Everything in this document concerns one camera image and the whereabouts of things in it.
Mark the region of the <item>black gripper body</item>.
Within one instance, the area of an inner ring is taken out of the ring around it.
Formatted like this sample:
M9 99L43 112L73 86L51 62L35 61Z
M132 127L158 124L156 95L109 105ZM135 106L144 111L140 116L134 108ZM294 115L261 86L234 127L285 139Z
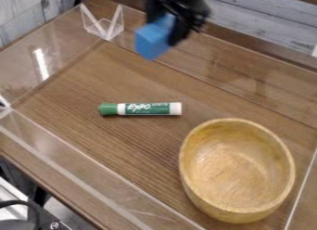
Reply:
M166 7L166 13L175 17L187 17L195 15L198 30L206 24L210 8L204 0L158 0Z

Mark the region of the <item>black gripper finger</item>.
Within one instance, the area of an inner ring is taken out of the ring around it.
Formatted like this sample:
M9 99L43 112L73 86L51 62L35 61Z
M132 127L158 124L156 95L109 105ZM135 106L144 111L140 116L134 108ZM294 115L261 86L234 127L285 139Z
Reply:
M146 22L156 21L166 13L166 7L158 0L144 1Z
M175 46L182 40L184 40L191 31L198 30L195 15L187 17L176 17L174 26L168 35L168 46Z

